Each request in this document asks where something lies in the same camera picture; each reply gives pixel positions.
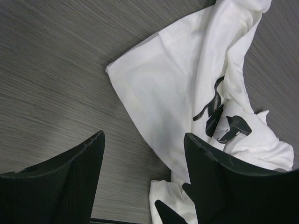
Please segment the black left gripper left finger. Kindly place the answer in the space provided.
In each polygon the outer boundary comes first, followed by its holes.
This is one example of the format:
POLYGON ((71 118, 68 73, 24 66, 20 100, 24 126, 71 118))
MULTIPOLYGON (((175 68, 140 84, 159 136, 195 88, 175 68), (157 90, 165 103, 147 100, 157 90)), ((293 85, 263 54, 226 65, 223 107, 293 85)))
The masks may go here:
POLYGON ((53 158, 0 175, 2 224, 88 224, 105 150, 96 134, 53 158))

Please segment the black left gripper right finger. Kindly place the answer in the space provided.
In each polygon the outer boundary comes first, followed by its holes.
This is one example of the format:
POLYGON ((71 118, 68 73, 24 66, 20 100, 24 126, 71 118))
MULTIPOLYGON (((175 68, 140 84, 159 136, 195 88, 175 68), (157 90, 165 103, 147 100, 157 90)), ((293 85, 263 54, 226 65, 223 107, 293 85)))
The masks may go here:
POLYGON ((296 224, 299 172, 278 172, 237 159, 193 133, 184 137, 190 182, 182 188, 200 224, 296 224))

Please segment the white t shirt with print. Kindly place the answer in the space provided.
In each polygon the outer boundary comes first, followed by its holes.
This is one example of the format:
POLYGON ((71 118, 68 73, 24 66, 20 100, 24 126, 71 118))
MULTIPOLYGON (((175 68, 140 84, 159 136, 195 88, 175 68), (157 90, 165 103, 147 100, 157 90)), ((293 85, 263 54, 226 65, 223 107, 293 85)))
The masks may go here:
POLYGON ((113 88, 141 136, 171 170, 152 181, 152 222, 161 200, 187 223, 197 222, 183 138, 193 133, 250 164, 291 171, 293 147, 254 113, 243 79, 245 55, 269 0, 218 0, 153 34, 106 68, 113 88))

